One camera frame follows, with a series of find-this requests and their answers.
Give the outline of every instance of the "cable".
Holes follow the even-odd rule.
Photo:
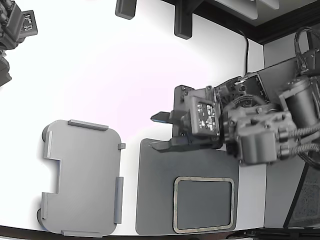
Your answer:
[[[256,96],[256,95],[247,94],[247,95],[239,96],[236,99],[234,99],[227,106],[225,106],[222,111],[225,112],[225,111],[229,111],[231,109],[234,109],[236,107],[239,107],[239,106],[241,106],[242,103],[244,103],[246,101],[251,101],[251,102],[254,101],[258,105],[265,105],[266,104],[266,102],[261,97]]]
[[[297,137],[304,137],[307,135],[314,134],[315,132],[320,131],[320,122],[316,123],[314,126],[306,127],[306,128],[299,128],[292,130],[288,133],[289,138],[297,138]]]
[[[242,34],[242,36],[245,39],[246,42],[246,46],[245,46],[245,59],[244,59],[244,75],[247,75],[248,73],[248,56],[249,56],[249,40],[247,38],[247,36],[244,34],[243,31],[241,31],[240,29],[238,29],[238,32]]]
[[[306,143],[303,145],[295,146],[290,149],[290,155],[294,156],[301,153],[307,152],[320,152],[320,145],[316,143]]]
[[[303,57],[300,46],[299,46],[300,36],[303,32],[310,32],[320,41],[320,33],[311,27],[301,27],[298,29],[298,31],[296,31],[294,36],[294,51],[295,51],[296,61],[298,63],[298,75],[300,75],[303,71],[309,70],[307,61]]]
[[[320,170],[320,162],[315,161],[312,157],[309,157],[305,152],[298,153],[298,156],[305,161],[310,167]]]

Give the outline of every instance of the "white surface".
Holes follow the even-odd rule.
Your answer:
[[[0,225],[41,230],[41,193],[57,191],[58,171],[42,158],[41,133],[75,119],[108,125],[126,143],[122,224],[113,234],[136,235],[140,141],[171,137],[170,125],[150,117],[172,110],[178,85],[203,88],[242,75],[243,37],[194,16],[193,37],[178,38],[174,7],[160,0],[138,0],[133,20],[115,16],[116,0],[17,3],[34,10],[39,34],[7,52],[13,79],[0,89]],[[249,70],[263,61],[263,47],[250,42]],[[263,226],[265,171],[240,171],[238,206],[246,209],[238,210],[237,229]]]

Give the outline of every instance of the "gray pad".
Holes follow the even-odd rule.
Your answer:
[[[58,193],[42,193],[39,223],[48,231],[102,237],[121,223],[123,178],[116,131],[76,120],[58,120],[42,133],[44,158],[59,161]]]
[[[140,144],[137,233],[177,234],[174,231],[174,185],[178,177],[229,178],[234,186],[232,191],[228,182],[180,182],[177,188],[179,229],[218,227],[232,222],[228,229],[208,233],[233,230],[237,217],[239,162],[221,150],[159,152],[149,146],[155,141],[144,139]]]

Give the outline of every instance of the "metal frame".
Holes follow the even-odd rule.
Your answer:
[[[178,228],[178,184],[180,181],[193,181],[193,182],[229,182],[231,183],[231,214],[230,224],[225,226],[212,226],[202,228]],[[226,177],[191,177],[179,176],[174,181],[174,194],[173,194],[173,229],[177,234],[200,233],[208,231],[225,230],[232,227],[234,224],[234,207],[235,207],[235,182],[231,178]]]

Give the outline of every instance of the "metal bracket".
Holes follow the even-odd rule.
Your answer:
[[[117,0],[115,15],[131,20],[136,15],[137,0]]]
[[[182,39],[192,37],[193,12],[204,0],[177,0],[175,5],[174,35]]]

